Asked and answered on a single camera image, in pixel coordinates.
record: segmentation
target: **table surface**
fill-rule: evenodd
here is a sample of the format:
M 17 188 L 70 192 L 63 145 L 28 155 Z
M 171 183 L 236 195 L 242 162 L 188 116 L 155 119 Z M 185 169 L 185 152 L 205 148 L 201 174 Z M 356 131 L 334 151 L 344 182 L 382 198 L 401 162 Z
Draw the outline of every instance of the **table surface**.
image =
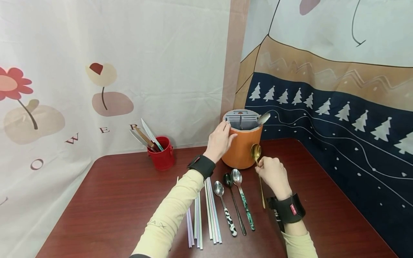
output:
M 307 211 L 304 222 L 319 257 L 396 257 L 304 146 L 294 139 L 262 141 L 263 156 L 278 157 L 290 185 Z M 98 159 L 50 233 L 37 258 L 126 258 L 135 248 L 146 223 L 176 184 L 177 176 L 205 147 L 175 150 L 176 164 L 156 171 L 146 153 L 104 156 Z M 212 182 L 222 181 L 231 169 L 220 161 Z M 232 237 L 216 197 L 222 244 L 209 240 L 204 191 L 202 220 L 204 250 L 188 248 L 183 220 L 169 257 L 286 257 L 272 211 L 263 209 L 259 179 L 253 168 L 242 170 L 242 189 L 256 230 L 251 231 L 237 188 L 233 188 L 247 235 L 243 236 L 228 189 L 224 201 L 238 231 Z M 270 189 L 263 184 L 266 197 Z

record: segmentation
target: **red label on wrist strap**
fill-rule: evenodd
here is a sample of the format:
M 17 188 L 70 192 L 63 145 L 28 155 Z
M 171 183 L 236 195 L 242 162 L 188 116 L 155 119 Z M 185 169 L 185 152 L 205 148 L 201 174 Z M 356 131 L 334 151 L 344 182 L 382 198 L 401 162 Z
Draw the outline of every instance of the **red label on wrist strap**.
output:
M 290 205 L 290 208 L 291 208 L 292 214 L 293 214 L 294 216 L 297 215 L 297 210 L 295 209 L 294 204 L 291 204 L 291 205 Z

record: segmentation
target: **beige fabric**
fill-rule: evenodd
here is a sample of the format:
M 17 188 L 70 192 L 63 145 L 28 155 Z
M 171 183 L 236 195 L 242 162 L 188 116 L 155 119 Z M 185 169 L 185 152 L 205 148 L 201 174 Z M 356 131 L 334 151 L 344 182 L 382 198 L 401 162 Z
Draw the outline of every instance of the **beige fabric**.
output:
M 149 220 L 132 254 L 140 253 L 151 258 L 167 257 L 184 215 L 203 186 L 204 177 L 198 171 L 189 170 L 184 174 Z M 283 236 L 289 258 L 317 257 L 310 234 Z

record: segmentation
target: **red container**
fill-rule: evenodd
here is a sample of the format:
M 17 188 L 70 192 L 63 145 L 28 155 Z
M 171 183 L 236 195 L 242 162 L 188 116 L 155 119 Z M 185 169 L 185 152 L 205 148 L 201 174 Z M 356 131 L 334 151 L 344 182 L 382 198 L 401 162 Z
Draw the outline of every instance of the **red container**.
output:
M 155 168 L 159 171 L 165 171 L 170 169 L 175 164 L 175 158 L 173 157 L 173 147 L 169 139 L 165 136 L 156 137 L 159 144 L 164 149 L 161 152 L 153 152 L 147 148 L 148 156 L 151 157 Z

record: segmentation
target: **black spoon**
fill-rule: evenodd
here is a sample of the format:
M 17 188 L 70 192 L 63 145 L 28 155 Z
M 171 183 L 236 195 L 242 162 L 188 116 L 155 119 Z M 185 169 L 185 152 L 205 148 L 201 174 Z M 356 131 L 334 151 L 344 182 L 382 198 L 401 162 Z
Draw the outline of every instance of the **black spoon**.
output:
M 240 212 L 238 211 L 237 203 L 235 202 L 234 194 L 232 193 L 232 185 L 234 184 L 234 181 L 232 180 L 231 175 L 228 174 L 228 173 L 224 174 L 224 177 L 223 177 L 222 181 L 224 182 L 224 185 L 230 189 L 231 196 L 233 197 L 233 201 L 234 201 L 234 205 L 235 205 L 235 210 L 237 210 L 238 219 L 240 220 L 240 226 L 241 226 L 242 234 L 244 236 L 246 236 L 247 232 L 245 231 L 244 223 L 242 223 Z

